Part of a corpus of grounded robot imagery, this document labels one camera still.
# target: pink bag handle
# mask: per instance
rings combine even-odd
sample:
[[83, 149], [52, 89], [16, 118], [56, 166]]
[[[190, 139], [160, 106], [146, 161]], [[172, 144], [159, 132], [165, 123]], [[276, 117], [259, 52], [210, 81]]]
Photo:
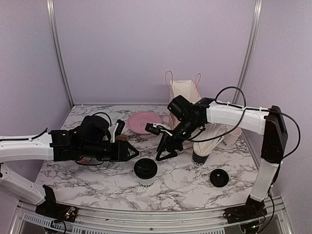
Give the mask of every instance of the pink bag handle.
[[[171, 86], [168, 84], [168, 81], [167, 81], [167, 74], [169, 72], [171, 73], [171, 77], [172, 77]], [[168, 88], [170, 89], [170, 91], [174, 94], [174, 91], [172, 89], [172, 84], [174, 83], [174, 74], [172, 73], [172, 71], [169, 70], [169, 71], [166, 72], [166, 74], [165, 74], [165, 81], [166, 81], [166, 84], [167, 84]]]
[[199, 72], [199, 73], [196, 75], [196, 78], [195, 78], [195, 88], [196, 88], [196, 90], [197, 90], [198, 96], [199, 96], [198, 84], [199, 84], [199, 82], [200, 82], [200, 79], [201, 79], [201, 73]]

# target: pink plate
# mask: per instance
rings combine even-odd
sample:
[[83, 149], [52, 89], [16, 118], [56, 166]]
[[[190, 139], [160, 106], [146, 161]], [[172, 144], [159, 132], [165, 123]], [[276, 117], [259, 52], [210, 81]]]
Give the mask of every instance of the pink plate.
[[145, 131], [147, 123], [162, 123], [161, 117], [155, 112], [141, 111], [136, 112], [128, 118], [128, 128], [138, 134], [150, 134]]

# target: metal frame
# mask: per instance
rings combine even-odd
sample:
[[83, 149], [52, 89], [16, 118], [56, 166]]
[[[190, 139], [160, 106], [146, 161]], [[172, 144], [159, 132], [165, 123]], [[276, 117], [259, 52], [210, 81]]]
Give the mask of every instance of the metal frame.
[[[292, 234], [283, 200], [274, 197], [275, 215], [279, 218], [283, 234]], [[265, 200], [268, 216], [273, 207], [270, 199]], [[14, 213], [9, 234], [20, 233], [23, 221], [35, 223], [39, 226], [54, 230], [63, 230], [61, 223], [51, 226], [53, 219], [35, 213], [35, 206], [19, 202]], [[241, 223], [227, 224], [223, 217], [224, 209], [213, 208], [193, 211], [144, 212], [120, 211], [78, 206], [75, 223], [66, 222], [68, 232], [73, 234], [215, 234], [225, 227], [236, 226]]]
[[63, 62], [62, 54], [60, 50], [58, 28], [57, 28], [57, 22], [55, 18], [53, 0], [47, 0], [47, 9], [48, 9], [48, 18], [49, 18], [50, 27], [51, 27], [51, 34], [52, 34], [52, 39], [53, 39], [53, 44], [54, 44], [54, 50], [55, 50], [57, 61], [58, 61], [59, 73], [62, 79], [62, 83], [64, 86], [68, 104], [70, 105], [70, 108], [73, 108], [74, 101], [73, 101], [72, 94], [70, 92], [70, 88], [69, 88], [69, 84], [68, 84], [68, 80], [67, 80], [67, 76], [65, 72], [64, 62]]
[[[238, 88], [241, 88], [241, 89], [244, 87], [244, 84], [246, 82], [248, 68], [250, 65], [250, 61], [251, 61], [252, 54], [254, 51], [255, 42], [257, 39], [257, 35], [258, 35], [261, 9], [262, 9], [262, 0], [256, 0], [255, 5], [254, 5], [253, 22], [252, 22], [250, 35], [249, 35], [247, 51], [246, 51], [243, 67], [242, 67], [240, 77], [238, 80], [238, 84], [237, 84]], [[238, 103], [239, 98], [240, 98], [240, 93], [238, 90], [236, 90], [232, 103]]]

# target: white paper cup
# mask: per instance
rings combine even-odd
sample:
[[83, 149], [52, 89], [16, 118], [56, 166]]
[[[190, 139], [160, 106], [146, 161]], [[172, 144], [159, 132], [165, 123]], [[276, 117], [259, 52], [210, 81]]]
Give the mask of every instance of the white paper cup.
[[134, 172], [142, 187], [150, 187], [155, 181], [157, 164], [149, 158], [142, 158], [135, 163]]
[[240, 128], [236, 128], [234, 131], [224, 136], [224, 139], [218, 147], [222, 149], [231, 149], [241, 134], [242, 130]]

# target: black cup lid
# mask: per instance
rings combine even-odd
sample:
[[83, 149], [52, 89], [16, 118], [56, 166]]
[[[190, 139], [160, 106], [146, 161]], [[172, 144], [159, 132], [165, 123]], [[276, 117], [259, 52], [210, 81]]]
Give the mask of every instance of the black cup lid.
[[157, 174], [157, 164], [149, 158], [142, 158], [135, 163], [135, 174], [141, 179], [153, 178]]
[[229, 175], [222, 169], [215, 169], [210, 173], [210, 181], [216, 187], [221, 188], [229, 183]]

